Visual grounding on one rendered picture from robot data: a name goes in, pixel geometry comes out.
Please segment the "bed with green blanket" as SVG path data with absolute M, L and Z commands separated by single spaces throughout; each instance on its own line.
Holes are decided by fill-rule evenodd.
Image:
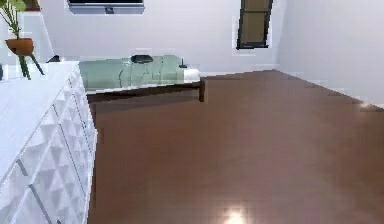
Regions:
M 199 91 L 200 102 L 205 100 L 204 78 L 197 69 L 179 68 L 182 58 L 176 55 L 151 56 L 152 62 L 138 64 L 133 63 L 131 57 L 79 63 L 90 102 L 193 89 Z

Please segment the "black cushion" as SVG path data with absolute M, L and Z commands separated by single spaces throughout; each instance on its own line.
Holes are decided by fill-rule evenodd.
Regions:
M 152 62 L 153 58 L 150 55 L 133 55 L 131 61 L 133 63 L 145 64 Z

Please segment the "black framed window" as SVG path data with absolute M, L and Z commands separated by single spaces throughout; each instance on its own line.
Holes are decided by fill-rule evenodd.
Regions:
M 241 0 L 236 49 L 267 48 L 273 0 Z

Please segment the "white studded sideboard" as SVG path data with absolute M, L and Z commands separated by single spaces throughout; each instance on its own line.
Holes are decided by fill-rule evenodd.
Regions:
M 0 80 L 0 224 L 87 224 L 97 130 L 77 61 Z

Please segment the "brown plant pot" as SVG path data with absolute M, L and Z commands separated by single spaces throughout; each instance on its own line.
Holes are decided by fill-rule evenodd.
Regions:
M 18 56 L 30 56 L 33 54 L 34 44 L 31 38 L 7 39 L 7 47 Z

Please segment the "green house plant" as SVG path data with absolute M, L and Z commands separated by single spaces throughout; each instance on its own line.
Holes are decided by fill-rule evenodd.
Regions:
M 20 36 L 21 27 L 19 24 L 19 14 L 21 12 L 24 12 L 25 9 L 26 4 L 24 0 L 0 0 L 0 16 L 4 19 L 4 22 L 8 25 L 9 30 L 14 35 L 13 38 L 9 39 L 24 38 Z M 20 68 L 24 78 L 27 78 L 28 80 L 31 79 L 26 61 L 27 57 L 30 57 L 32 59 L 40 74 L 44 74 L 41 66 L 39 65 L 36 57 L 34 56 L 34 50 L 33 54 L 30 56 L 16 56 L 18 57 Z

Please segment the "grey framed wall picture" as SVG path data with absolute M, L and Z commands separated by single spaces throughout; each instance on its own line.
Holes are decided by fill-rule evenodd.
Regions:
M 144 0 L 67 0 L 74 14 L 142 14 Z

